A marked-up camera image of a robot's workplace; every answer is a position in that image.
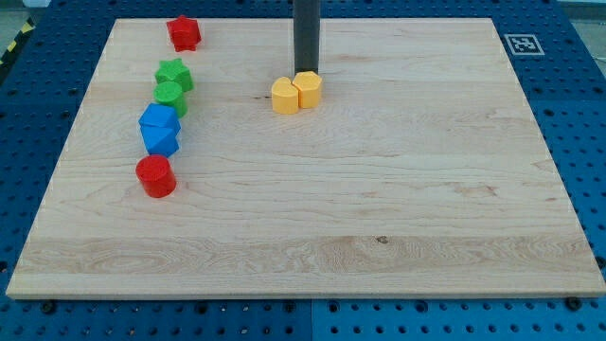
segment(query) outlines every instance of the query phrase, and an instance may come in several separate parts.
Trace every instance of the blue block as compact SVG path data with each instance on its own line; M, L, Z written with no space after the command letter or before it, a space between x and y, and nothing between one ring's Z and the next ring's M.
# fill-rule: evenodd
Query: blue block
M152 103L139 119L140 126L169 128L177 135L181 131L181 124L177 111L173 107Z
M170 157L179 150L176 133L172 129L141 126L141 134L149 154Z

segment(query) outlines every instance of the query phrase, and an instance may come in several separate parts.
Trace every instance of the black pole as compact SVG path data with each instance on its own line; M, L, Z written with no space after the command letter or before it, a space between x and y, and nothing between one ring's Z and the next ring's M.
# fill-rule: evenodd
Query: black pole
M320 0L294 0L294 72L318 73Z

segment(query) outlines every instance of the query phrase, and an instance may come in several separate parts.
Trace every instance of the wooden board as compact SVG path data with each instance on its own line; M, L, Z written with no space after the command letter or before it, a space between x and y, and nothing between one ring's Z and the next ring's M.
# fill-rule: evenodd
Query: wooden board
M489 19L326 20L295 116L289 20L117 20L13 298L599 296L605 286ZM158 61L191 68L177 190L134 175Z

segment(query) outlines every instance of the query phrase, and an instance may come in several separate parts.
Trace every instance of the plastic block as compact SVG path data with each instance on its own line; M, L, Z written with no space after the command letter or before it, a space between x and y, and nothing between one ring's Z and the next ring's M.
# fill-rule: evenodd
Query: plastic block
M179 143L172 129L142 126L141 135L149 154L170 157L179 150Z
M299 111L299 91L286 77L272 85L272 108L279 114L296 114Z
M158 103L173 107L177 111L179 118L187 114L186 99L183 96L183 89L179 83L174 81L159 83L153 90L153 97Z
M183 65L181 58L172 61L160 61L160 68L155 73L155 80L159 83L174 81L181 85L183 92L193 89L193 79L187 66Z
M165 197L177 187L170 162L162 155L144 157L137 163L135 172L143 189L152 198Z
M198 22L188 19L185 15L179 15L175 20L167 22L170 40L177 52L183 50L195 51L196 45L202 41Z
M322 98L322 78L313 71L299 72L293 85L299 89L299 107L314 108Z
M177 111L173 107L152 103L139 119L140 126L169 128L177 135L181 131L181 123Z

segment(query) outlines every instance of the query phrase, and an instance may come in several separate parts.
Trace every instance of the blue pegboard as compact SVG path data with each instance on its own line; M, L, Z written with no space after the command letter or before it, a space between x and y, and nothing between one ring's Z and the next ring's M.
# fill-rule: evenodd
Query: blue pegboard
M55 0L0 88L0 340L606 339L606 300L14 302L4 296L115 18L289 17L287 0ZM606 80L552 0L326 0L325 17L490 17L601 265Z

